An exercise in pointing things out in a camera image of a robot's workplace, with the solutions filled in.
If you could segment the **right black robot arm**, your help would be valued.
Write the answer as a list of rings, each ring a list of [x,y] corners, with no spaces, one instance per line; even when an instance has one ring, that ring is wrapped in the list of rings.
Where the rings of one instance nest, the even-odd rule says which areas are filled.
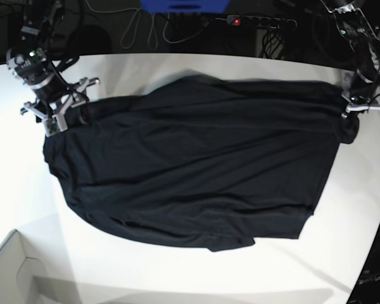
[[[27,1],[19,38],[6,53],[8,70],[35,94],[35,101],[24,103],[20,114],[33,113],[47,136],[66,131],[67,110],[88,103],[86,89],[99,84],[97,77],[66,82],[61,72],[78,62],[78,56],[54,65],[50,43],[64,14],[64,1]]]

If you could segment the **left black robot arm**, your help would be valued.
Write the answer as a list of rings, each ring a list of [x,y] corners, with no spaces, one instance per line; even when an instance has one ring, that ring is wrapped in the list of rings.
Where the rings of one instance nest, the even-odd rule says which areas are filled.
[[[322,4],[353,51],[355,70],[343,77],[342,97],[348,105],[342,117],[353,112],[380,112],[380,35],[362,11],[364,2],[322,1]]]

